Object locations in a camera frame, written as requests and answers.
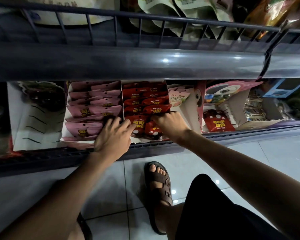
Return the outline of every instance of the sandal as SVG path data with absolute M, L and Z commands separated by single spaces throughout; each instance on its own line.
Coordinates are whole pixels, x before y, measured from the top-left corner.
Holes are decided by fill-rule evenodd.
M 166 175 L 163 175 L 162 173 L 158 172 L 150 172 L 149 168 L 150 166 L 154 164 L 155 167 L 159 167 L 166 171 Z M 165 167 L 160 164 L 157 161 L 152 161 L 149 163 L 146 163 L 144 166 L 144 177 L 145 177 L 145 186 L 146 186 L 146 192 L 147 192 L 147 201 L 145 208 L 148 211 L 149 218 L 150 218 L 150 224 L 152 226 L 152 229 L 159 235 L 166 235 L 167 233 L 160 232 L 159 229 L 156 226 L 155 222 L 155 209 L 154 207 L 160 203 L 161 200 L 167 202 L 170 206 L 172 206 L 172 198 L 171 198 L 171 183 L 170 183 L 170 177 L 165 169 Z M 151 190 L 150 188 L 150 182 L 160 182 L 163 183 L 162 188 L 155 188 Z
M 62 179 L 57 180 L 56 182 L 54 182 L 54 184 L 51 186 L 49 191 L 51 191 L 57 185 L 59 185 L 61 181 L 62 181 Z M 84 235 L 84 240 L 92 240 L 92 232 L 91 232 L 86 220 L 82 216 L 81 212 L 79 213 L 79 216 L 77 217 L 77 223 L 79 224 L 79 226 L 81 228 L 81 231 Z

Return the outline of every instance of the black shorts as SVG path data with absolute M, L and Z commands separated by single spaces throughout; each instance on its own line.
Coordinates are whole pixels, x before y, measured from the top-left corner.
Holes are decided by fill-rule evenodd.
M 206 174 L 191 183 L 176 231 L 179 239 L 284 239 L 282 233 L 234 204 Z

